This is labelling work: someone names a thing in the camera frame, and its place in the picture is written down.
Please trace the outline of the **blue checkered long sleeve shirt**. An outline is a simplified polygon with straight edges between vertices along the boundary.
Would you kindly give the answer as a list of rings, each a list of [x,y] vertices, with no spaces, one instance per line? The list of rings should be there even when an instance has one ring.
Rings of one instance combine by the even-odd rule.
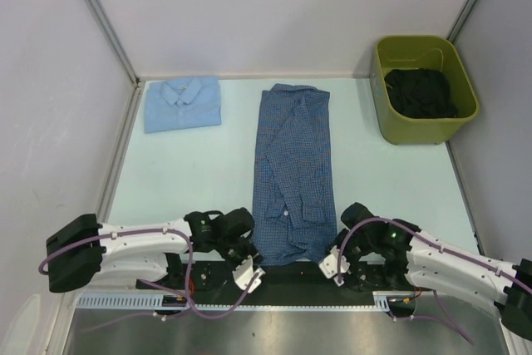
[[[263,91],[256,135],[253,243],[265,266],[315,263],[337,235],[327,91]]]

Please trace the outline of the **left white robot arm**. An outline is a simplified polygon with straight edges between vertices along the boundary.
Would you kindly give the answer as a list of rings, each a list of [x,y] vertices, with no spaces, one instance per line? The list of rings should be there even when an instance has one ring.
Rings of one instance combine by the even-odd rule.
[[[227,214],[193,211],[182,219],[130,227],[83,214],[47,239],[38,271],[53,293],[127,284],[193,293],[211,285],[209,272],[196,268],[193,257],[215,252],[236,287],[252,293],[265,274],[253,232],[254,219],[245,208]]]

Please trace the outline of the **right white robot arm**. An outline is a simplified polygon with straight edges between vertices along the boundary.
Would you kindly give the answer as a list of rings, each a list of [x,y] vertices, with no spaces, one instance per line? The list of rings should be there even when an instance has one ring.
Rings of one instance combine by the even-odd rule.
[[[334,280],[342,285],[356,272],[360,259],[383,257],[385,287],[406,286],[442,292],[500,315],[502,325],[531,338],[531,262],[518,264],[468,253],[402,219],[372,214],[360,203],[341,215],[345,228],[335,241]]]

